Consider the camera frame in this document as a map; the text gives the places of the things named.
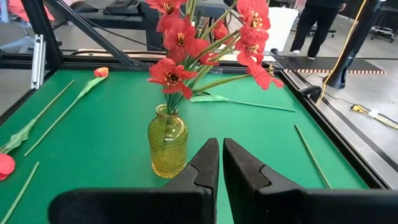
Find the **person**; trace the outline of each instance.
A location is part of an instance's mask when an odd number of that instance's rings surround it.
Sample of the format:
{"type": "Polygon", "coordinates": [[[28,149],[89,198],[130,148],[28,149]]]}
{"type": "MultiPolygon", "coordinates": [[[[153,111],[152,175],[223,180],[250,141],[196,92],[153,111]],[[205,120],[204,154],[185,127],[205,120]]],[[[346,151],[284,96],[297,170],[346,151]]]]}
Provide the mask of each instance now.
{"type": "Polygon", "coordinates": [[[298,20],[297,32],[294,37],[290,54],[298,55],[303,47],[304,41],[312,26],[317,23],[317,31],[313,36],[308,58],[314,60],[321,45],[326,40],[328,31],[333,24],[337,14],[346,7],[346,0],[307,0],[304,10],[298,20]]]}

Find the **metal bracket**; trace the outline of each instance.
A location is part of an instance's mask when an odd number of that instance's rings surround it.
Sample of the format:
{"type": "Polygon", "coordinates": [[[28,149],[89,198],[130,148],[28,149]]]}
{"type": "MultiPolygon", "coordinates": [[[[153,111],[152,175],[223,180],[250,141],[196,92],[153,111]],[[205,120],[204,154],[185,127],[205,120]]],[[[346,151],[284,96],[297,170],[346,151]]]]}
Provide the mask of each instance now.
{"type": "Polygon", "coordinates": [[[40,86],[43,85],[46,53],[45,50],[46,44],[43,34],[36,34],[32,61],[32,81],[30,83],[31,89],[35,88],[38,90],[40,86]]]}

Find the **black pants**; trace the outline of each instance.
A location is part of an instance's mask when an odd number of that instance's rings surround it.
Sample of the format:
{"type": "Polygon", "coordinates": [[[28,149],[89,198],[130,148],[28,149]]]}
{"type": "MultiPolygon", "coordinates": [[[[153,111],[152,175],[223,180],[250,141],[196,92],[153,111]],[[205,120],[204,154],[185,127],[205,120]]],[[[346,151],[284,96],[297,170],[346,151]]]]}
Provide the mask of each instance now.
{"type": "Polygon", "coordinates": [[[318,22],[317,31],[313,36],[311,46],[308,49],[307,54],[308,57],[315,58],[319,52],[319,48],[326,40],[328,31],[337,16],[338,10],[339,9],[330,7],[306,5],[300,16],[300,20],[298,21],[296,36],[294,37],[290,51],[301,50],[305,38],[311,31],[312,26],[314,23],[318,22]]]}

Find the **glass vase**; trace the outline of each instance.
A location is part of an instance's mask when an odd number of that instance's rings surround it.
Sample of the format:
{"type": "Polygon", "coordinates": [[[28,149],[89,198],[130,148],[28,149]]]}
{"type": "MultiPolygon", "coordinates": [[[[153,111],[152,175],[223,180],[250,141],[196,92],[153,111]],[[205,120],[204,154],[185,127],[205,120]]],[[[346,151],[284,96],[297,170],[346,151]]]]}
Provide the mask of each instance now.
{"type": "Polygon", "coordinates": [[[148,127],[152,169],[162,178],[173,178],[187,160],[188,130],[178,112],[168,114],[167,105],[156,107],[156,117],[148,127]]]}

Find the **yellow cable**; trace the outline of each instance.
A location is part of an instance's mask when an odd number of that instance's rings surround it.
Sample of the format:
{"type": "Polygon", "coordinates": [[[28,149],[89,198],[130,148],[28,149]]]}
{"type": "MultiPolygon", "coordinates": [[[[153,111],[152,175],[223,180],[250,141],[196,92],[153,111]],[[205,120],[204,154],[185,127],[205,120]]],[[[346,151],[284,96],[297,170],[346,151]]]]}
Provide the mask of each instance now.
{"type": "Polygon", "coordinates": [[[363,10],[363,7],[365,6],[365,4],[366,4],[367,1],[368,1],[368,0],[364,0],[364,1],[362,2],[362,5],[361,5],[361,7],[359,8],[359,11],[358,11],[358,13],[356,14],[355,21],[354,21],[353,25],[351,26],[351,30],[350,30],[349,33],[348,33],[348,36],[347,36],[346,42],[345,42],[345,44],[344,44],[343,50],[341,50],[340,56],[339,56],[338,59],[337,59],[337,62],[336,62],[336,64],[335,64],[335,67],[334,67],[333,70],[329,73],[329,75],[326,76],[326,79],[325,79],[325,81],[323,82],[322,93],[321,93],[321,96],[319,97],[319,99],[318,99],[318,101],[317,101],[317,105],[319,104],[319,102],[321,102],[323,96],[325,95],[326,82],[329,80],[331,74],[333,74],[333,72],[335,72],[338,63],[340,62],[341,57],[343,56],[343,52],[344,52],[345,48],[347,47],[349,38],[351,37],[351,34],[352,34],[353,31],[354,31],[354,27],[355,27],[355,25],[356,25],[356,22],[358,21],[359,15],[361,14],[361,12],[362,12],[362,10],[363,10]]]}

